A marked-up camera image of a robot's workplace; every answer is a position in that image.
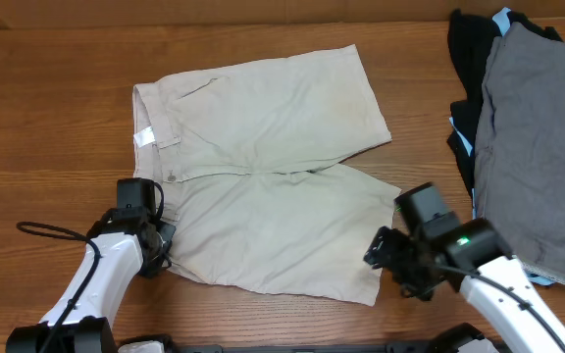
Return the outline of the beige khaki shorts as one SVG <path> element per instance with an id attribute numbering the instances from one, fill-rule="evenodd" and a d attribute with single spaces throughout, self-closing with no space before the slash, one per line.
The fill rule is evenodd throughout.
<path id="1" fill-rule="evenodd" d="M 371 306 L 364 261 L 399 189 L 346 165 L 391 139 L 355 46 L 182 72 L 132 91 L 134 172 L 175 227 L 171 271 Z"/>

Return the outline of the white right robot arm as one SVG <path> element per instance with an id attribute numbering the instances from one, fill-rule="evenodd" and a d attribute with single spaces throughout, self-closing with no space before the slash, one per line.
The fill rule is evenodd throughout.
<path id="1" fill-rule="evenodd" d="M 406 232 L 380 227 L 364 260 L 387 269 L 407 298 L 429 301 L 448 282 L 495 329 L 501 345 L 462 325 L 432 340 L 431 352 L 565 352 L 565 326 L 490 222 L 461 223 L 428 182 L 398 196 Z"/>

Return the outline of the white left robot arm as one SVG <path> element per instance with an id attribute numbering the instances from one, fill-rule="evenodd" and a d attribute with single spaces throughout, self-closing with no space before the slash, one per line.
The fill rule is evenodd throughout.
<path id="1" fill-rule="evenodd" d="M 165 195 L 148 178 L 117 181 L 117 206 L 91 229 L 76 231 L 19 222 L 22 232 L 85 244 L 84 257 L 62 297 L 38 324 L 15 328 L 5 350 L 13 353 L 119 350 L 112 325 L 132 279 L 153 278 L 172 264 L 169 250 L 176 228 L 162 220 Z"/>

